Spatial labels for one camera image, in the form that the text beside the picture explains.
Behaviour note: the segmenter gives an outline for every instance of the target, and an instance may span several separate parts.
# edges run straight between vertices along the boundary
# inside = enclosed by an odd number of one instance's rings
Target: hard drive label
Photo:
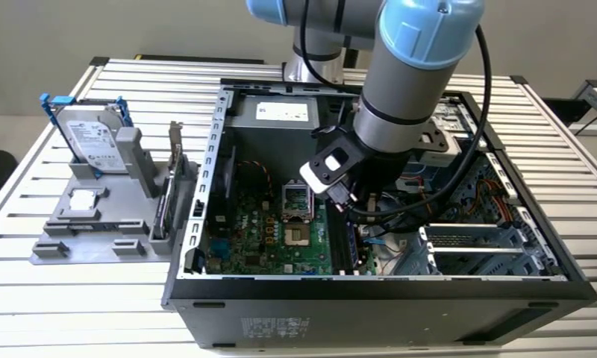
[[[125,170],[108,126],[92,121],[68,121],[67,125],[88,164],[103,172]]]

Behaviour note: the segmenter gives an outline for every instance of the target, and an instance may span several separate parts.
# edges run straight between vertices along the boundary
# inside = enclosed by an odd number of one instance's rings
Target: small circuit board
[[[327,210],[315,203],[313,220],[287,222],[281,200],[241,193],[233,235],[211,240],[209,274],[332,274]]]

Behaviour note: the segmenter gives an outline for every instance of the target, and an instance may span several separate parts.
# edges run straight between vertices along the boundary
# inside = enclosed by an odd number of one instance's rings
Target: metal frame
[[[363,83],[364,70],[347,69],[345,72],[348,84]],[[128,98],[136,126],[147,134],[143,146],[153,150],[156,160],[165,160],[160,154],[169,150],[159,139],[167,136],[167,129],[160,128],[165,128],[172,119],[184,122],[187,154],[192,160],[200,160],[220,77],[279,79],[281,69],[280,66],[252,64],[111,60],[92,88],[75,91],[85,91],[85,98],[115,99],[120,94]],[[447,89],[471,92],[476,102],[481,103],[483,83],[481,76],[455,75]],[[521,171],[527,187],[597,290],[597,176],[579,158],[577,149],[561,138],[552,124],[553,118],[544,115],[536,102],[540,99],[528,96],[508,76],[493,77],[489,114],[493,129],[509,159]],[[37,239],[24,233],[35,233],[45,218],[28,218],[23,213],[44,212],[44,207],[52,205],[64,189],[49,184],[67,182],[61,167],[69,160],[69,152],[57,145],[57,140],[49,125],[0,192],[0,356],[32,353],[89,357],[204,354],[181,321],[173,319],[171,313],[160,312],[165,263],[43,269],[25,262]],[[47,198],[23,197],[32,190],[40,190]],[[13,327],[23,333],[13,332]],[[84,329],[91,330],[88,338]],[[372,357],[417,357],[421,354],[409,348],[341,348],[328,352]],[[251,350],[244,354],[255,356],[259,353],[259,350]],[[288,348],[265,350],[263,354],[309,357],[323,353],[323,349],[297,351]],[[464,347],[457,351],[451,348],[424,354],[431,357],[464,354],[485,357],[496,354],[500,358],[525,355],[536,358],[597,357],[597,304],[501,348]]]

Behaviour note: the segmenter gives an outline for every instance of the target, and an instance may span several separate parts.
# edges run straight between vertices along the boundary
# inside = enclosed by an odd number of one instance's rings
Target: black cable
[[[305,67],[308,67],[309,74],[321,82],[325,86],[331,87],[333,90],[351,93],[353,95],[360,95],[360,90],[356,88],[351,88],[347,86],[341,86],[339,84],[333,84],[324,78],[319,72],[312,67],[308,58],[308,46],[305,41],[305,31],[308,27],[308,9],[309,9],[309,0],[305,0],[305,6],[303,10],[303,16],[300,17],[300,56],[303,57],[303,62],[305,63]]]
[[[593,124],[593,122],[597,120],[597,117],[595,117],[591,121],[588,121],[588,123],[581,127],[581,129],[576,132],[576,134],[573,134],[575,136],[577,136],[580,133],[581,133],[581,131],[584,130],[584,129],[587,129],[587,127],[589,126],[589,125],[592,125]]]
[[[465,174],[467,170],[469,169],[471,160],[473,158],[473,155],[476,154],[477,150],[477,144],[480,142],[480,138],[485,132],[485,125],[487,125],[487,117],[489,115],[489,105],[491,105],[491,92],[493,87],[493,74],[491,70],[491,56],[489,56],[489,47],[487,46],[487,40],[485,40],[485,34],[481,30],[481,26],[479,25],[476,28],[476,38],[477,38],[477,44],[480,45],[480,52],[481,52],[481,61],[484,66],[484,72],[485,72],[485,99],[481,105],[481,116],[480,116],[480,122],[477,123],[477,130],[476,134],[473,135],[473,141],[471,143],[469,148],[467,149],[465,157],[460,163],[460,166],[457,167],[457,170],[453,174],[453,177],[451,178],[448,184],[436,192],[436,194],[427,197],[427,199],[409,204],[404,207],[373,212],[361,210],[357,207],[352,208],[352,211],[361,215],[361,216],[391,216],[399,213],[403,213],[405,211],[409,211],[417,207],[421,207],[423,205],[436,201],[439,198],[443,198],[447,194],[451,194],[453,188],[459,184],[463,175]]]

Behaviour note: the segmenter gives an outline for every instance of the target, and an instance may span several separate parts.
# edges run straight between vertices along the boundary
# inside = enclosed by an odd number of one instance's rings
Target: robotic arm
[[[321,0],[313,4],[309,8],[309,0],[248,0],[256,17],[319,31],[323,41],[336,36],[367,39],[375,34],[353,131],[300,168],[313,191],[327,193],[343,211],[393,183],[409,156],[428,150],[420,138],[469,50],[484,1]],[[300,50],[312,62],[312,47],[304,41]]]

